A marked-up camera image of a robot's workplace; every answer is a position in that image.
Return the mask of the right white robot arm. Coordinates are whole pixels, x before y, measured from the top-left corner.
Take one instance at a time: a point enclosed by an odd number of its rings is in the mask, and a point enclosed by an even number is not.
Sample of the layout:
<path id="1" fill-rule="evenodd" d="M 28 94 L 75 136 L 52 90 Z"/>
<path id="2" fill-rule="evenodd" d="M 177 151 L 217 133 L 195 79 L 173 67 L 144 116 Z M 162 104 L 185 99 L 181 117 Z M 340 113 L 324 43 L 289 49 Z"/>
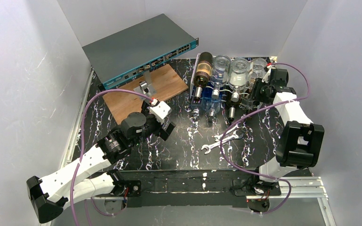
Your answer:
<path id="1" fill-rule="evenodd" d="M 288 79 L 286 69 L 272 67 L 263 78 L 256 79 L 252 91 L 255 101 L 275 105 L 284 123 L 275 157 L 258 169 L 258 178 L 264 183 L 314 167 L 321 151 L 325 129 L 306 116 Z"/>

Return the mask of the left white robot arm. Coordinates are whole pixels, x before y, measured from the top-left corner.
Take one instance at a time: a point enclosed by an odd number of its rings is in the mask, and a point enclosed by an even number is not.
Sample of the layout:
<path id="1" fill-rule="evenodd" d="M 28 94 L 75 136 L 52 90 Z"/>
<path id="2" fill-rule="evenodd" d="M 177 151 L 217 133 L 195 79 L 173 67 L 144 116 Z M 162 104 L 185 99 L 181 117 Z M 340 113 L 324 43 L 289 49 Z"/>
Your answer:
<path id="1" fill-rule="evenodd" d="M 93 196 L 113 193 L 118 188 L 130 189 L 132 185 L 114 170 L 90 177 L 130 155 L 134 146 L 151 135 L 167 140 L 175 127 L 171 122 L 163 129 L 171 111 L 161 102 L 159 106 L 130 113 L 84 155 L 47 176 L 27 179 L 28 197 L 38 221 L 50 222 L 71 204 Z"/>

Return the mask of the clear liquor bottle black cap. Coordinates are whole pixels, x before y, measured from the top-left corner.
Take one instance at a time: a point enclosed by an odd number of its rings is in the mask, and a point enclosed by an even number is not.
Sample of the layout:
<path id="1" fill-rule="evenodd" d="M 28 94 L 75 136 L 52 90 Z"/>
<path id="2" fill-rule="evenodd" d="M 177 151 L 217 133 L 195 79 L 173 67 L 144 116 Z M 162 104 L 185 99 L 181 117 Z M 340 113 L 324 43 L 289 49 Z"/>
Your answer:
<path id="1" fill-rule="evenodd" d="M 241 105 L 246 108 L 248 112 L 253 111 L 255 108 L 254 101 L 251 99 L 251 93 L 254 87 L 255 80 L 257 78 L 262 79 L 265 74 L 265 67 L 267 61 L 263 58 L 254 58 L 251 61 L 251 69 L 249 70 L 248 80 L 247 80 L 247 90 L 246 93 L 242 96 Z"/>

